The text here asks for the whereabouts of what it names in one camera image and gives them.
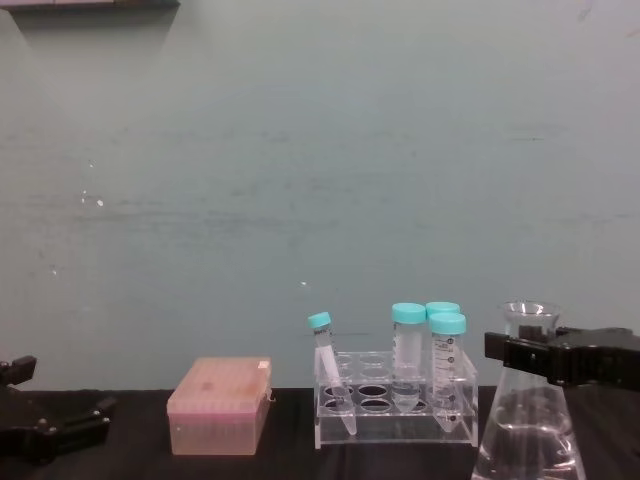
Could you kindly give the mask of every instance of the flask neck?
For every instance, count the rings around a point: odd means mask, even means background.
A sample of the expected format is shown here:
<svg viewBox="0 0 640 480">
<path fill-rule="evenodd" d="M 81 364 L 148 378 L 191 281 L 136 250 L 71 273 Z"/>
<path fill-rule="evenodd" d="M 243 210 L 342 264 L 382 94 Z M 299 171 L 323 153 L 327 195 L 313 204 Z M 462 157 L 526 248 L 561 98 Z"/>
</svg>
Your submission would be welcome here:
<svg viewBox="0 0 640 480">
<path fill-rule="evenodd" d="M 505 333 L 510 337 L 547 342 L 555 337 L 560 309 L 551 303 L 513 301 L 502 305 Z"/>
</svg>

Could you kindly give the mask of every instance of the tip box lid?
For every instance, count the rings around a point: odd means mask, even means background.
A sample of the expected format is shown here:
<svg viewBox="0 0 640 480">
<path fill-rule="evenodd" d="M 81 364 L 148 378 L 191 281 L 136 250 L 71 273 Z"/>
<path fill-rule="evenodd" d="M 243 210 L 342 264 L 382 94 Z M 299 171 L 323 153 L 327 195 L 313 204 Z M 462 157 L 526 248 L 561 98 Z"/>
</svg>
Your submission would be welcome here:
<svg viewBox="0 0 640 480">
<path fill-rule="evenodd" d="M 169 398 L 167 412 L 253 413 L 270 386 L 270 358 L 198 358 Z"/>
</svg>

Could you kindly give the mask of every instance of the black metal stand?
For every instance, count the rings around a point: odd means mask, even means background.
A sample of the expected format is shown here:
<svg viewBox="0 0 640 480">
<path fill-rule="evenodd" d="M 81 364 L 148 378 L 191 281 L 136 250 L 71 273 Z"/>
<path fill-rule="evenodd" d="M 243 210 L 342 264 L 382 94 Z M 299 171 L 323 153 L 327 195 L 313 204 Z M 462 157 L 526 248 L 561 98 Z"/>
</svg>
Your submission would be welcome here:
<svg viewBox="0 0 640 480">
<path fill-rule="evenodd" d="M 0 457 L 22 456 L 49 463 L 56 456 L 105 441 L 116 401 L 106 398 L 79 415 L 57 418 L 11 388 L 33 377 L 37 360 L 22 357 L 0 363 Z"/>
</svg>

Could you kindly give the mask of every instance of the black clamp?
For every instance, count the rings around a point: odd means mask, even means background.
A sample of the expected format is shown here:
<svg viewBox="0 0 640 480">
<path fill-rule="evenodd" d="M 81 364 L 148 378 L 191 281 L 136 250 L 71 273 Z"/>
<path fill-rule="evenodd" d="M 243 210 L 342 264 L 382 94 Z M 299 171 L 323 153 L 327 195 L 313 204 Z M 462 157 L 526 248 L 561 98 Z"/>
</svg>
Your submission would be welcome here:
<svg viewBox="0 0 640 480">
<path fill-rule="evenodd" d="M 485 333 L 485 356 L 505 367 L 546 377 L 563 387 L 598 384 L 640 391 L 640 337 L 624 328 L 559 328 L 547 340 L 524 327 L 519 338 Z"/>
<path fill-rule="evenodd" d="M 116 400 L 106 398 L 79 415 L 58 418 L 33 398 L 11 388 L 33 377 L 37 360 L 23 357 L 0 363 L 0 457 L 22 456 L 49 463 L 58 455 L 104 443 Z"/>
</svg>

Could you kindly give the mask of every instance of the black table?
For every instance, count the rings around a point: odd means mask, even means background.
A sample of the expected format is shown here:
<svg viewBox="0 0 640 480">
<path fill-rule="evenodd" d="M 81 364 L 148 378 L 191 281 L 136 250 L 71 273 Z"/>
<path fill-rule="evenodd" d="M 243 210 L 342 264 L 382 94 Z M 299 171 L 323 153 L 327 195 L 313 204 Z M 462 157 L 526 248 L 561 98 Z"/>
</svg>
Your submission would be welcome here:
<svg viewBox="0 0 640 480">
<path fill-rule="evenodd" d="M 480 422 L 494 387 L 480 387 Z M 349 445 L 314 450 L 313 392 L 275 389 L 254 457 L 173 457 L 166 418 L 169 391 L 33 393 L 59 413 L 119 400 L 107 443 L 44 467 L 0 459 L 0 480 L 468 480 L 475 449 L 464 445 Z M 584 388 L 567 392 L 589 480 L 640 479 L 640 394 Z"/>
</svg>

